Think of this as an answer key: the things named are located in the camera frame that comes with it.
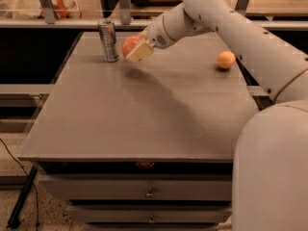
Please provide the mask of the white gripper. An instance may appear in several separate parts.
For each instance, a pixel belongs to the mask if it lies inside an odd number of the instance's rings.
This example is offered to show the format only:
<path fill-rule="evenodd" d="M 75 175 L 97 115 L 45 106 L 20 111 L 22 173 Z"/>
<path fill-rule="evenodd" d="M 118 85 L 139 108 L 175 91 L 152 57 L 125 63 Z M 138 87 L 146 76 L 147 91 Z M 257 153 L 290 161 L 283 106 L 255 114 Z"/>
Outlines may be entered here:
<path fill-rule="evenodd" d="M 152 55 L 154 53 L 154 46 L 160 49 L 166 49 L 175 43 L 167 34 L 163 14 L 156 17 L 147 27 L 147 30 L 141 31 L 138 37 L 141 40 L 126 56 L 126 59 L 132 63 Z"/>

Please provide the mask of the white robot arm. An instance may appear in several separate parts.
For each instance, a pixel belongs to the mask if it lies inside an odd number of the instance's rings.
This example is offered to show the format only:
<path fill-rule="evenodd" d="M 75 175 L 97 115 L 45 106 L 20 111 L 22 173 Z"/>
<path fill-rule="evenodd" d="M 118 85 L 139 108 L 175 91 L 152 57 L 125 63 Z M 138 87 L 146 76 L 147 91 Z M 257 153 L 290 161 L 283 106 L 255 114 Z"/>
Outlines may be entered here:
<path fill-rule="evenodd" d="M 225 0 L 183 0 L 157 17 L 125 57 L 137 62 L 179 39 L 215 31 L 267 93 L 236 143 L 233 231 L 308 231 L 307 56 Z"/>

